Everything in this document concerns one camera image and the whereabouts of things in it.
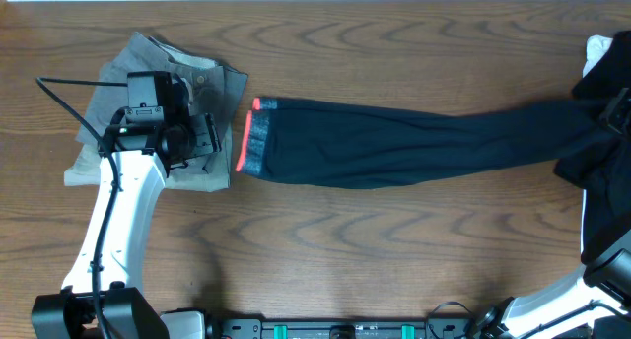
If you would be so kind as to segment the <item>black leggings red waistband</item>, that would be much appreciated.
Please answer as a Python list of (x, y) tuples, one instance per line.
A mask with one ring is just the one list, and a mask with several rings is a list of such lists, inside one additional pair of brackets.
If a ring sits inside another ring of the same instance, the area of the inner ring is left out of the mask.
[(603, 101), (548, 101), (448, 116), (261, 97), (245, 120), (236, 170), (345, 189), (413, 185), (572, 156), (613, 135)]

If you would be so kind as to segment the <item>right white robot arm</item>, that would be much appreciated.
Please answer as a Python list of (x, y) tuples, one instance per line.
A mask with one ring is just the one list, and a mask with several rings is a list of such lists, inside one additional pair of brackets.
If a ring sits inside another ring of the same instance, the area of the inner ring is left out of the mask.
[(603, 317), (630, 318), (630, 90), (510, 111), (501, 167), (556, 160), (583, 189), (581, 265), (543, 290), (507, 298), (469, 338), (553, 338)]

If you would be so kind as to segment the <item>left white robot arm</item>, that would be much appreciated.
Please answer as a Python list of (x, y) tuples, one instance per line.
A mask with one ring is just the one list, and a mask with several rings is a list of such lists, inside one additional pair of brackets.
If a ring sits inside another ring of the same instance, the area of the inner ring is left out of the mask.
[(98, 143), (99, 191), (81, 250), (61, 290), (35, 299), (39, 338), (205, 338), (201, 309), (159, 314), (143, 296), (153, 213), (172, 170), (220, 151), (213, 117), (192, 114), (176, 73), (128, 74), (127, 104), (104, 132), (79, 121)]

